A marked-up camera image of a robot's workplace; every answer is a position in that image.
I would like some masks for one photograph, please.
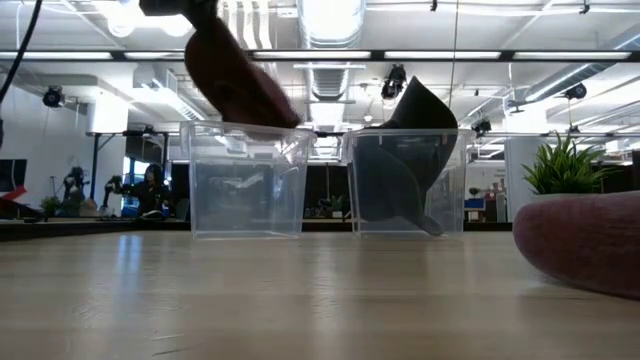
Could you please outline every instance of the blue object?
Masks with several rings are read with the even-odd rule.
[[[484,199],[467,199],[464,201],[465,210],[484,210]]]

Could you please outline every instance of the pillar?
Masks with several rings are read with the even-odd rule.
[[[95,102],[89,105],[87,132],[90,133],[120,133],[127,129],[129,107],[126,101],[109,93],[103,92],[97,96]],[[109,139],[105,134],[99,138],[102,146],[97,156],[97,173],[95,183],[95,201],[102,204],[104,185],[113,175],[123,175],[126,139],[115,136]],[[111,194],[108,207],[120,216],[122,210],[122,196]]]
[[[522,108],[524,112],[508,114],[504,131],[516,133],[544,133],[548,131],[546,110],[539,104]],[[538,147],[545,143],[542,137],[511,137],[505,140],[505,169],[507,172],[507,215],[513,222],[518,211],[533,202],[534,189],[524,180],[522,165],[533,167]]]

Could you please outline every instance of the desk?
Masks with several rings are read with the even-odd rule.
[[[640,303],[532,269],[510,233],[0,243],[2,359],[638,359]]]

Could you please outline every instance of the transparent box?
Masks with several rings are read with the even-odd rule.
[[[344,135],[353,231],[462,232],[470,130],[364,129]]]
[[[195,240],[295,238],[302,232],[315,134],[221,122],[184,122]]]

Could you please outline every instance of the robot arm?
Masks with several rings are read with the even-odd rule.
[[[104,185],[104,199],[102,200],[102,209],[108,208],[109,195],[114,193],[116,195],[130,195],[132,192],[133,186],[131,185],[123,185],[122,184],[122,176],[114,175],[111,177],[109,181]]]

